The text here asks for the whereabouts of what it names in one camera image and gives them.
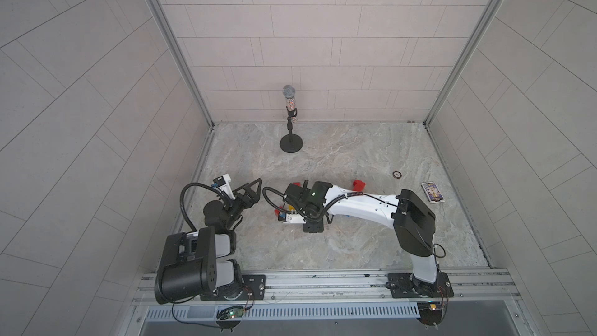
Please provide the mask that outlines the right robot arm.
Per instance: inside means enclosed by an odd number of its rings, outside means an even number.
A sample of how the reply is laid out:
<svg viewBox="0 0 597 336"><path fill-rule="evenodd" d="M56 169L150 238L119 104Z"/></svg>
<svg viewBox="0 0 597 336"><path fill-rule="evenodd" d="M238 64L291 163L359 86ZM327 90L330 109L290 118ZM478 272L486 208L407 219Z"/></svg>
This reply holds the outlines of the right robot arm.
<svg viewBox="0 0 597 336"><path fill-rule="evenodd" d="M323 223L334 216L355 217L394 229L399 245L410 255L414 282L437 282L436 216L413 191L373 195L317 181L312 188L290 184L283 200L303 218L303 230L309 233L321 232Z"/></svg>

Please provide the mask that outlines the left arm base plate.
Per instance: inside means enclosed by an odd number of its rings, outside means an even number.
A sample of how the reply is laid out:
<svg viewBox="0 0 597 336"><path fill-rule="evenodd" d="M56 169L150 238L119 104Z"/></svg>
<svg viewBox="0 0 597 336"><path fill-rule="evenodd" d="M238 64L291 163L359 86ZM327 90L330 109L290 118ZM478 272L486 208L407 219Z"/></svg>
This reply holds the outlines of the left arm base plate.
<svg viewBox="0 0 597 336"><path fill-rule="evenodd" d="M242 275L239 282L217 288L216 292L200 295L201 301L263 300L266 275Z"/></svg>

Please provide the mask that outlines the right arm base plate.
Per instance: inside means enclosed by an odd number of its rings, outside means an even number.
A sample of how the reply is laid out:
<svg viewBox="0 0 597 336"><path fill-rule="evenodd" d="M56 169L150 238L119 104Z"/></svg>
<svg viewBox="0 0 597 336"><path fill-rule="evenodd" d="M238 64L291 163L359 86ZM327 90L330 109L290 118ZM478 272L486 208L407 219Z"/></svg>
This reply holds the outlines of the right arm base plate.
<svg viewBox="0 0 597 336"><path fill-rule="evenodd" d="M441 271L437 272L436 281L432 284L416 279L412 273L390 273L387 275L386 288L394 299L454 297L449 277Z"/></svg>

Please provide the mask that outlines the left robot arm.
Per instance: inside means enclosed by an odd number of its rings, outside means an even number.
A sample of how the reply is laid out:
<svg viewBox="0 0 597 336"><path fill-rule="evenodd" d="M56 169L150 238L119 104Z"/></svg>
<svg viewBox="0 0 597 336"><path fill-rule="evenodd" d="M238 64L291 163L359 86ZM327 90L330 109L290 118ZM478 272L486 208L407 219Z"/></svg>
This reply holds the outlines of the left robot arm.
<svg viewBox="0 0 597 336"><path fill-rule="evenodd" d="M195 297L211 300L262 300L265 276L243 275L230 258L237 248L236 227L242 212L261 199L260 178L233 190L225 174L206 185L189 183L180 193L180 211L191 228L166 238L155 277L155 300L159 304L183 303ZM211 191L217 197L204 207L205 227L197 228L185 208L191 188Z"/></svg>

